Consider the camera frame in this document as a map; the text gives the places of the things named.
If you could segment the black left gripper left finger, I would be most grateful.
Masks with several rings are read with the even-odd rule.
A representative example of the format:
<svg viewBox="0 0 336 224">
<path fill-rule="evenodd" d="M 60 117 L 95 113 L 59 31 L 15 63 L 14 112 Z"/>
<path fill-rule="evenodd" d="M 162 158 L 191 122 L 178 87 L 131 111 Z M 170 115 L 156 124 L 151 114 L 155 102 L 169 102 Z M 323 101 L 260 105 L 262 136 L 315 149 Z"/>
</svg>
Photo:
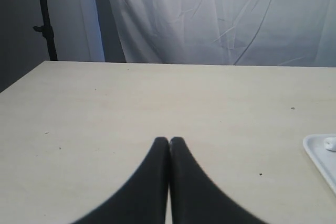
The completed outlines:
<svg viewBox="0 0 336 224">
<path fill-rule="evenodd" d="M 157 137 L 125 184 L 75 223 L 165 223 L 169 182 L 169 142 Z"/>
</svg>

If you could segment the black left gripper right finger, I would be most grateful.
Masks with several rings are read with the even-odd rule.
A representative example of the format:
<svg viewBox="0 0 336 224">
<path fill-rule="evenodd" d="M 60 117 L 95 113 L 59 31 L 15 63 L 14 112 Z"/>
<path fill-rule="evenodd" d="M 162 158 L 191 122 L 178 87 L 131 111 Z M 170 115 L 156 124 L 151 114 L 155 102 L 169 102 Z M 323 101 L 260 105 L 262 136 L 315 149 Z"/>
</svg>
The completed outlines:
<svg viewBox="0 0 336 224">
<path fill-rule="evenodd" d="M 170 140 L 173 223 L 264 223 L 222 192 L 181 137 Z"/>
</svg>

